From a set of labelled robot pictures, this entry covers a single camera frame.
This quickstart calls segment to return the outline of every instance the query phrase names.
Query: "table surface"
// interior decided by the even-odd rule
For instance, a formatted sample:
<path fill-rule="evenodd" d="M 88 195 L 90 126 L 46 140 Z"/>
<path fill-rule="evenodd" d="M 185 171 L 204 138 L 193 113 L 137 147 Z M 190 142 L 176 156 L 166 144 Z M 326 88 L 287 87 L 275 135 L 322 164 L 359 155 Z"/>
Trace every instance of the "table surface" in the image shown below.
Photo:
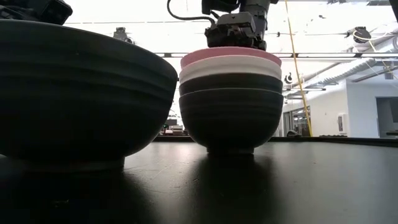
<path fill-rule="evenodd" d="M 270 142 L 209 157 L 154 142 L 123 171 L 30 174 L 0 158 L 0 223 L 398 223 L 398 149 Z"/>

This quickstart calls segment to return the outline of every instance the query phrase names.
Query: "pink bowl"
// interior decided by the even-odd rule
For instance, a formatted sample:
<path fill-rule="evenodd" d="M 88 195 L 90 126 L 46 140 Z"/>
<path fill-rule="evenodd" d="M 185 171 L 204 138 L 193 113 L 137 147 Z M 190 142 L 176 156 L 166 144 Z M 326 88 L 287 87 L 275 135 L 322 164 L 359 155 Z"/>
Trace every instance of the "pink bowl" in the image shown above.
<path fill-rule="evenodd" d="M 199 60 L 224 55 L 248 55 L 261 57 L 271 60 L 279 66 L 282 65 L 282 61 L 278 57 L 263 50 L 251 49 L 247 47 L 212 47 L 208 49 L 197 50 L 184 56 L 180 61 L 181 69 L 184 69 L 187 65 Z"/>

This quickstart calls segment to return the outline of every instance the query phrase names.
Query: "large black bowl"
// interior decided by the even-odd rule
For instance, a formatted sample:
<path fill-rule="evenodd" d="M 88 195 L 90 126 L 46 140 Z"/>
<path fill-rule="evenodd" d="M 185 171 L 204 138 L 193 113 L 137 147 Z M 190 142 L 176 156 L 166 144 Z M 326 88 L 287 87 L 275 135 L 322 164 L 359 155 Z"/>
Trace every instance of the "large black bowl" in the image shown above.
<path fill-rule="evenodd" d="M 34 164 L 120 161 L 167 119 L 177 73 L 92 32 L 0 20 L 0 153 Z"/>
<path fill-rule="evenodd" d="M 283 96 L 274 91 L 219 88 L 180 97 L 182 121 L 209 153 L 252 153 L 275 133 Z"/>

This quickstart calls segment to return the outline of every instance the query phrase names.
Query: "white bowl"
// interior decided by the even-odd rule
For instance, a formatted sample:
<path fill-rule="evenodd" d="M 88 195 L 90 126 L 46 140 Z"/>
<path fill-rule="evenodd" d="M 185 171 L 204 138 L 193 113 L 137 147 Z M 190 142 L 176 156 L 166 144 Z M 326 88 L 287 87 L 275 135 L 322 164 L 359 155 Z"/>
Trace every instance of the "white bowl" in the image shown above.
<path fill-rule="evenodd" d="M 180 84 L 208 75 L 222 75 L 230 73 L 251 73 L 282 77 L 279 65 L 271 60 L 247 55 L 226 55 L 210 57 L 187 65 L 180 72 Z"/>

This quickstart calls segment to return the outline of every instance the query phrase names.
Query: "wall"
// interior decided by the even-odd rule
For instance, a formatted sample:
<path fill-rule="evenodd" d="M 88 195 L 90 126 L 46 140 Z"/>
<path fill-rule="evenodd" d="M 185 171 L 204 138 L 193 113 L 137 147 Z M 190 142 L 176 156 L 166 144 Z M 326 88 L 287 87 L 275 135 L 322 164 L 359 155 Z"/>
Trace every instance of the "wall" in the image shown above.
<path fill-rule="evenodd" d="M 311 110 L 312 134 L 314 137 L 320 135 L 338 135 L 337 115 L 348 114 L 346 83 L 327 86 L 326 91 L 311 91 L 307 94 L 307 105 Z M 298 101 L 284 105 L 283 112 L 303 108 L 303 102 Z M 349 116 L 347 116 L 347 128 L 349 136 Z"/>
<path fill-rule="evenodd" d="M 398 96 L 398 85 L 347 83 L 351 137 L 378 138 L 376 97 Z"/>

